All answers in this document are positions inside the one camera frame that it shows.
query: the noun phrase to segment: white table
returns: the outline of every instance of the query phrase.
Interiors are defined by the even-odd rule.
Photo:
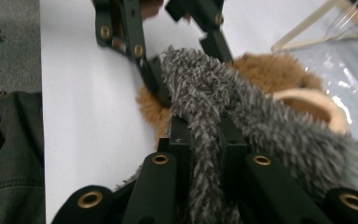
[[[270,52],[324,0],[228,0],[223,31],[233,56]],[[153,152],[154,131],[135,103],[134,64],[98,47],[90,0],[41,0],[47,223],[76,190],[114,189]],[[175,24],[162,9],[144,24],[147,55],[169,45],[200,49],[195,22]],[[326,23],[304,35],[322,35]]]

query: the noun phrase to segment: dark pants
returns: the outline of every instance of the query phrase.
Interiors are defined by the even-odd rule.
[[[0,223],[45,223],[41,93],[0,96]]]

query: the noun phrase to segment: gray fuzzy fabric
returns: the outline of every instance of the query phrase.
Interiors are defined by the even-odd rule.
[[[172,114],[188,122],[193,145],[193,181],[184,223],[241,223],[236,204],[220,188],[221,163],[216,125],[223,113],[234,121],[254,152],[287,167],[316,202],[334,188],[358,190],[358,141],[314,124],[263,92],[237,71],[194,49],[170,48],[162,63],[172,95]]]

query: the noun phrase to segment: brass ring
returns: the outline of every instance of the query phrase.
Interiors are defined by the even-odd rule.
[[[350,200],[354,200],[358,203],[358,196],[350,193],[341,193],[339,199],[347,205],[349,208],[358,211],[358,204],[352,203]]]
[[[156,155],[152,158],[152,162],[158,165],[165,164],[170,160],[169,157],[165,155]]]
[[[95,199],[92,200],[92,202],[86,202],[86,198],[89,196],[95,196]],[[98,190],[93,190],[88,193],[83,194],[78,200],[77,200],[77,206],[81,208],[91,208],[98,203],[100,203],[103,200],[103,194]]]
[[[271,160],[265,156],[254,156],[254,162],[259,165],[270,165]]]
[[[101,26],[101,37],[107,39],[110,36],[110,29],[107,26]]]
[[[224,20],[222,14],[217,14],[217,15],[214,17],[214,22],[216,23],[216,25],[221,25],[224,21],[225,21],[225,20]]]
[[[144,47],[135,45],[134,54],[136,57],[141,57],[144,54]]]

